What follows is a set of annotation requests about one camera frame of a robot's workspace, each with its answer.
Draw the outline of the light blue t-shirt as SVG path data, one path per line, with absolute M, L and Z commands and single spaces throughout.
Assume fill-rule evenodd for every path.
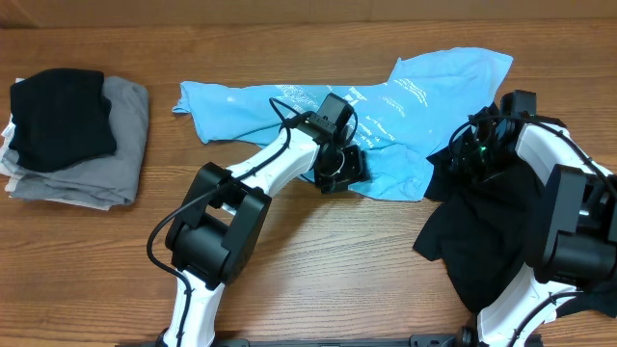
M 370 179 L 353 192 L 378 200 L 418 201 L 433 174 L 428 156 L 447 146 L 470 115 L 491 105 L 511 56 L 458 47 L 398 60 L 389 80 L 373 86 L 261 85 L 232 88 L 184 81 L 176 114 L 192 116 L 200 140 L 242 141 L 266 147 L 281 120 L 269 100 L 287 104 L 283 115 L 315 111 L 328 93 L 355 109 L 355 145 L 366 154 Z

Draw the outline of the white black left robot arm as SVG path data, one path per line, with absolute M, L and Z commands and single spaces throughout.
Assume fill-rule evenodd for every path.
M 242 163 L 200 168 L 181 206 L 165 217 L 177 279 L 170 326 L 158 346 L 210 346 L 223 292 L 255 249 L 273 197 L 292 179 L 314 173 L 324 194 L 346 191 L 368 179 L 363 152 L 352 144 L 353 111 L 306 112 L 282 123 L 277 138 Z

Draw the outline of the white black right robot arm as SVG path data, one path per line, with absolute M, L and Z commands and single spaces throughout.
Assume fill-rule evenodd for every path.
M 450 341 L 453 346 L 540 345 L 535 330 L 585 289 L 616 279 L 616 176 L 597 164 L 558 119 L 480 112 L 450 137 L 454 163 L 489 169 L 509 154 L 544 185 L 527 228 L 524 263 L 499 297 Z

